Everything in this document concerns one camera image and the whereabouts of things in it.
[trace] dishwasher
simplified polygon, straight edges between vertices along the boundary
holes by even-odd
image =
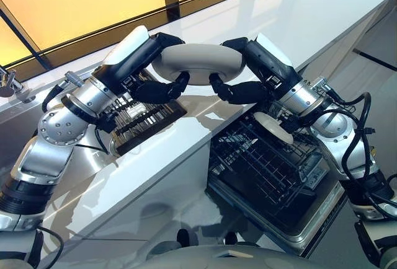
[[[306,129],[293,144],[276,138],[254,118],[285,119],[278,104],[261,103],[212,138],[208,187],[284,251],[308,257],[346,202],[346,195]]]

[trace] wire rack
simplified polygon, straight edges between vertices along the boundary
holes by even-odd
[[[270,108],[280,117],[286,113],[280,107]],[[258,124],[252,113],[243,115],[213,138],[210,172],[237,192],[260,195],[261,203],[277,214],[305,187],[306,162],[315,152],[318,155],[311,135],[300,130],[294,139],[294,144],[286,144]]]
[[[138,77],[141,81],[154,80],[145,70]],[[168,104],[144,104],[132,99],[128,93],[117,99],[109,109],[117,111],[112,152],[121,156],[186,114],[176,100]]]

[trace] robotic arm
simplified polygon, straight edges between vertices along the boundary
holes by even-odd
[[[242,53],[271,99],[292,112],[281,123],[287,133],[307,127],[319,139],[324,158],[360,219],[355,230],[367,258],[378,267],[394,268],[389,267],[393,262],[397,266],[397,196],[370,155],[366,135],[375,132],[365,127],[370,94],[366,92],[345,102],[324,78],[314,86],[307,86],[289,59],[262,34],[254,41],[240,38],[222,45]],[[219,78],[211,84],[215,92],[222,85]],[[313,90],[315,87],[324,90],[326,96],[319,96]],[[360,118],[340,108],[340,105],[353,105],[361,100],[364,100],[364,107]]]
[[[32,259],[36,232],[51,195],[62,178],[74,146],[83,138],[90,124],[104,121],[101,113],[131,86],[134,74],[147,67],[165,47],[181,44],[177,37],[159,33],[150,37],[144,26],[137,27],[105,58],[92,76],[72,94],[62,98],[62,105],[47,111],[38,123],[38,133],[21,152],[0,192],[0,259],[19,258],[37,266]],[[150,97],[134,82],[140,99]],[[175,98],[181,84],[161,84],[165,100]],[[112,119],[108,126],[112,131]]]
[[[112,117],[102,114],[109,104],[127,91],[134,99],[152,104],[180,96],[194,72],[181,71],[169,84],[142,82],[136,75],[165,48],[181,44],[180,38],[165,33],[150,37],[146,28],[137,27],[80,88],[62,98],[62,105],[43,115],[37,136],[26,144],[0,192],[0,260],[19,258],[37,266],[40,259],[32,251],[41,249],[37,229],[46,205],[88,125],[106,123],[106,130],[112,131]],[[213,90],[231,104],[277,100],[292,112],[282,123],[286,131],[310,127],[360,218],[356,230],[368,258],[380,266],[381,256],[395,255],[397,197],[369,154],[365,135],[371,130],[364,127],[369,94],[361,96],[367,104],[357,119],[335,104],[342,100],[326,82],[319,82],[329,95],[325,97],[304,84],[290,60],[265,36],[260,34],[254,41],[229,40],[222,46],[243,57],[236,60],[237,70],[246,63],[261,81],[230,86],[212,72],[208,79]]]

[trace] kitchen counter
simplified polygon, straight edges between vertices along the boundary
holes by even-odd
[[[386,0],[227,0],[152,30],[181,37],[187,43],[214,43],[236,37],[255,38],[261,32],[291,59],[299,71],[342,38]],[[47,74],[58,79],[100,62],[111,47]],[[156,79],[165,82],[152,67]],[[34,88],[45,75],[28,82]],[[245,68],[229,82],[257,80]],[[141,196],[180,162],[207,143],[251,105],[228,105],[211,87],[189,86],[179,102],[187,114],[57,198],[47,210],[43,225],[65,240],[88,235],[129,202]],[[0,108],[7,103],[0,102]],[[57,248],[46,238],[45,253]]]

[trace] white ring object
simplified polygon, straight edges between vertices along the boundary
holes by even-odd
[[[254,118],[258,121],[265,129],[270,131],[278,139],[293,144],[293,136],[287,133],[278,123],[276,119],[268,116],[268,114],[262,112],[255,112]]]
[[[210,85],[217,73],[223,82],[241,74],[245,61],[240,52],[220,45],[181,44],[167,47],[151,63],[164,79],[174,82],[181,72],[190,74],[189,85]]]

